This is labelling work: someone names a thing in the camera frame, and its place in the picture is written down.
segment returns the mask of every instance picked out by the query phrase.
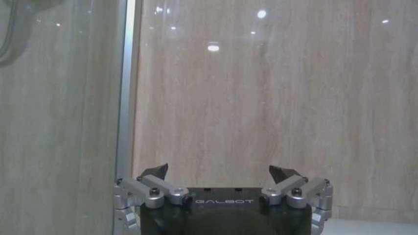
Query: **metal bracket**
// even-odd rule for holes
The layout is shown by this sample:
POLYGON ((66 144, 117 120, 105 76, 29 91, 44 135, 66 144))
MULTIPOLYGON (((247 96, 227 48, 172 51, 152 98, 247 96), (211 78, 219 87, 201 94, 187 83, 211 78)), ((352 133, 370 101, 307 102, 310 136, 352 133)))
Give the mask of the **metal bracket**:
POLYGON ((143 204, 151 209, 160 208, 164 205, 164 193, 131 178, 117 180, 113 198, 115 234, 140 235, 132 207, 143 204))
POLYGON ((314 178, 300 188, 294 188, 285 195, 288 206, 302 209, 310 204, 315 207, 312 212, 311 235, 319 235, 324 222, 331 217, 332 185, 327 179, 314 178))
POLYGON ((300 187, 306 183, 299 175, 292 175, 285 180, 275 185, 272 188, 261 189, 260 201, 265 206, 279 205, 283 196, 292 189, 300 187))
POLYGON ((120 235, 140 235, 141 230, 137 226, 135 212, 131 208, 115 209, 115 232, 120 235))
POLYGON ((143 176, 140 182, 152 188, 159 188, 173 205, 188 205, 191 203, 192 198, 187 188, 167 183, 151 174, 143 176))

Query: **white countertop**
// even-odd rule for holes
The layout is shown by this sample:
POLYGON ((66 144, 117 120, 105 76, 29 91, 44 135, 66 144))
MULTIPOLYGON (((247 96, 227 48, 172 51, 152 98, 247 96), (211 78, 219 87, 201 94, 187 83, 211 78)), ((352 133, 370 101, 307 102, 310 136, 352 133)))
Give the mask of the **white countertop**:
POLYGON ((418 235, 418 224, 330 219, 323 235, 418 235))

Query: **metal frame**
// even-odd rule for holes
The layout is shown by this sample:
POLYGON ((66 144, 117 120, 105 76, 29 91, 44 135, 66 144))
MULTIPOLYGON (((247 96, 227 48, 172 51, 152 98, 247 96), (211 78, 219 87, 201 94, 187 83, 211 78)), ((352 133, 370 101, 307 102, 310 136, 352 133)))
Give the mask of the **metal frame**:
MULTIPOLYGON (((123 41, 123 64, 120 82, 119 104, 119 130, 115 182, 120 178, 132 177, 132 154, 133 154, 133 121, 136 104, 136 77, 139 68, 139 34, 141 0, 124 0, 125 21, 123 41)), ((117 229, 120 221, 113 214, 113 235, 121 235, 117 229)))

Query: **silver metal joint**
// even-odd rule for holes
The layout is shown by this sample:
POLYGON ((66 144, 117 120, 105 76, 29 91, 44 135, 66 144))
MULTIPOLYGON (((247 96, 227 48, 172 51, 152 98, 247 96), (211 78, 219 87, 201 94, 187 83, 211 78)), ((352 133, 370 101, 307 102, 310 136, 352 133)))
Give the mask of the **silver metal joint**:
POLYGON ((140 182, 151 188, 159 188, 173 205, 183 205, 184 197, 189 194, 187 188, 167 183, 153 175, 143 176, 140 182))
POLYGON ((279 205, 283 196, 292 189, 298 188, 304 184, 303 177, 292 175, 280 183, 277 183, 272 188, 261 189, 261 198, 267 199, 268 206, 279 205))

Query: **glass panel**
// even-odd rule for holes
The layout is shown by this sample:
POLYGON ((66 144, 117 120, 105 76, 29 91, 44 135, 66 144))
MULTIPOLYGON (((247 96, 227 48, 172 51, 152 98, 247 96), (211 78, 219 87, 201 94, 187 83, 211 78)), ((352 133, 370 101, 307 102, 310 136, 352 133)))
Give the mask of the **glass panel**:
MULTIPOLYGON (((124 1, 17 3, 0 59, 0 234, 109 235, 124 1)), ((0 0, 1 39, 9 7, 0 0)))

